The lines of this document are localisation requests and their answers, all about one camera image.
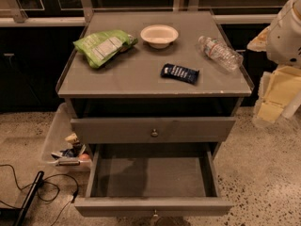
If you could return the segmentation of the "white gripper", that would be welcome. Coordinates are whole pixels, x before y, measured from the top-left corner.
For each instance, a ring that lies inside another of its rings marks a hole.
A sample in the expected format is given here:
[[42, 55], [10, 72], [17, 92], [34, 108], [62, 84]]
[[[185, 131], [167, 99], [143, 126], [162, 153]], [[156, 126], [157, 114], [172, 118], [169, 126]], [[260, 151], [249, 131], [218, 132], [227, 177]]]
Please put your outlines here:
[[[265, 52], [269, 28], [265, 27], [246, 48]], [[256, 126], [268, 126], [280, 117], [290, 119], [301, 105], [301, 69], [279, 65], [272, 73], [264, 72], [258, 95], [252, 119]]]

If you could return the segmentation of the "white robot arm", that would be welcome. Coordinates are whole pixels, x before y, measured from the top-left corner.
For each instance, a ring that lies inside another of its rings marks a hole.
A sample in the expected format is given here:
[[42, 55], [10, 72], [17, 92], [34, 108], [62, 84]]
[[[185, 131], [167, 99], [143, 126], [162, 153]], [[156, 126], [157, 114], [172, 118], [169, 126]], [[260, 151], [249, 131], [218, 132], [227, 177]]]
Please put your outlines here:
[[291, 118], [300, 107], [301, 0], [289, 0], [247, 49], [265, 52], [277, 64], [272, 73], [261, 78], [253, 122], [264, 126], [279, 117]]

